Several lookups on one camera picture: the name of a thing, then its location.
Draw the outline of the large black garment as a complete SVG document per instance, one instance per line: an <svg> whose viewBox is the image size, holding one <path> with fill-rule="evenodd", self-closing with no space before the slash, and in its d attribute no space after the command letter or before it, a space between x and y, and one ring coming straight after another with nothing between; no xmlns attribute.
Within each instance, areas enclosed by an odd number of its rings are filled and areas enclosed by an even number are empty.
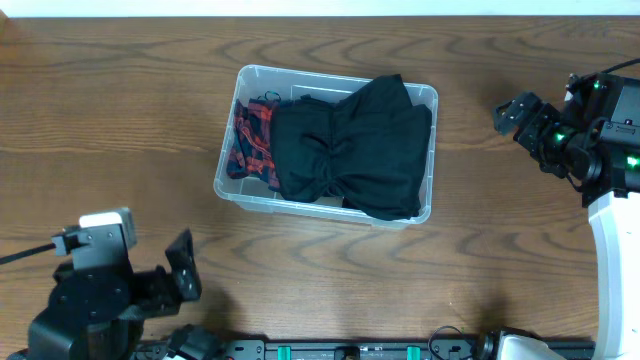
<svg viewBox="0 0 640 360"><path fill-rule="evenodd" d="M271 155L279 192L311 203L340 197L385 221L418 215L432 112L400 75L379 76L337 103L304 95L275 111Z"/></svg>

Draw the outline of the red navy plaid shirt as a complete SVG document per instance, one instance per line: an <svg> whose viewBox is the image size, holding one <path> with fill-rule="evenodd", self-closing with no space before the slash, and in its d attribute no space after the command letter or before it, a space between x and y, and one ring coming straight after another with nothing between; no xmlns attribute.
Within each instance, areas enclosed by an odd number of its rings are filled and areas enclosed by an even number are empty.
<svg viewBox="0 0 640 360"><path fill-rule="evenodd" d="M233 145L227 158L226 173L234 180L255 177L271 191L280 189L271 151L271 120L279 102L250 99L247 105L236 101L233 112Z"/></svg>

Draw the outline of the dark green cloth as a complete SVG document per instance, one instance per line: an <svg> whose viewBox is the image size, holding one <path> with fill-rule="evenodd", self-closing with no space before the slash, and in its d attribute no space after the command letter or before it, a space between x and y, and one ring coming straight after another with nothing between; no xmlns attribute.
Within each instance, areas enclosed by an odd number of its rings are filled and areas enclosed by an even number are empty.
<svg viewBox="0 0 640 360"><path fill-rule="evenodd" d="M282 98L280 94L275 91L266 91L263 95L258 97L258 100L280 102Z"/></svg>

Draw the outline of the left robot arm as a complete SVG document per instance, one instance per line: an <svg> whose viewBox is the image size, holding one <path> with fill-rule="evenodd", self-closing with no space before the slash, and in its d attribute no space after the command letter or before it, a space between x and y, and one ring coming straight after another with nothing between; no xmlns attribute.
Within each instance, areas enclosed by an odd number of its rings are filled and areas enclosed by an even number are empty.
<svg viewBox="0 0 640 360"><path fill-rule="evenodd" d="M120 225L68 228L52 242L72 260L54 272L56 285L28 328L27 347L11 359L127 359L147 319L175 315L201 297L188 229L165 250L170 271L136 273Z"/></svg>

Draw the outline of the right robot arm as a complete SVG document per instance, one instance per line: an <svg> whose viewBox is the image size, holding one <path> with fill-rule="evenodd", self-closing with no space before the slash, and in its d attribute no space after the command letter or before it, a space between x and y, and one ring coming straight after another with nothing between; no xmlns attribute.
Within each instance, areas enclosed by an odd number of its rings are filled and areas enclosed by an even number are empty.
<svg viewBox="0 0 640 360"><path fill-rule="evenodd" d="M598 271L596 359L639 356L639 82L608 69L566 85L557 110L532 92L498 106L542 172L566 179L588 210Z"/></svg>

